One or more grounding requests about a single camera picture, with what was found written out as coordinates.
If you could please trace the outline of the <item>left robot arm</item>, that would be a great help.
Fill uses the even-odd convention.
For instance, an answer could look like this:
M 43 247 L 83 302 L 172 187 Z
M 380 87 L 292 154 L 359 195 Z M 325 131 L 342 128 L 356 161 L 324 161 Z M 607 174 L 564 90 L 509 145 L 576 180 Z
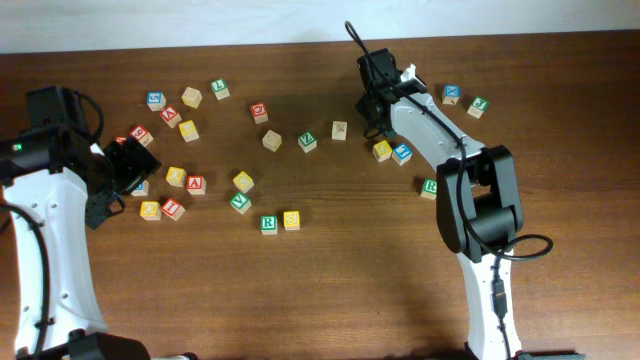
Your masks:
M 1 208 L 15 231 L 18 359 L 147 359 L 142 342 L 110 334 L 94 291 L 86 232 L 116 216 L 161 166 L 134 137 L 101 148 L 83 106 L 49 86 L 27 93 L 30 126 L 1 144 Z

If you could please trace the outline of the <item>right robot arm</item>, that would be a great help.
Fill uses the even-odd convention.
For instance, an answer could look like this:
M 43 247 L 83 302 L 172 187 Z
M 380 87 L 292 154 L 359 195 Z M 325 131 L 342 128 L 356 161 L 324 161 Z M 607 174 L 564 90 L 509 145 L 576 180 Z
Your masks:
M 440 235 L 463 271 L 473 359 L 514 359 L 521 350 L 513 316 L 510 270 L 523 226 L 515 164 L 504 146 L 468 137 L 437 107 L 409 67 L 386 49 L 357 61 L 364 86 L 358 112 L 373 135 L 400 135 L 436 172 Z

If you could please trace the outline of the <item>yellow S block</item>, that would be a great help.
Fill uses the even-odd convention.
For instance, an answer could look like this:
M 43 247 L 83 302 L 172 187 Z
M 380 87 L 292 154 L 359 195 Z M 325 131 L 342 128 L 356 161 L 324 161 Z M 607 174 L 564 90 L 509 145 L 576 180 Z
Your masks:
M 301 226 L 300 212 L 297 210 L 283 213 L 284 227 L 287 231 L 299 230 Z

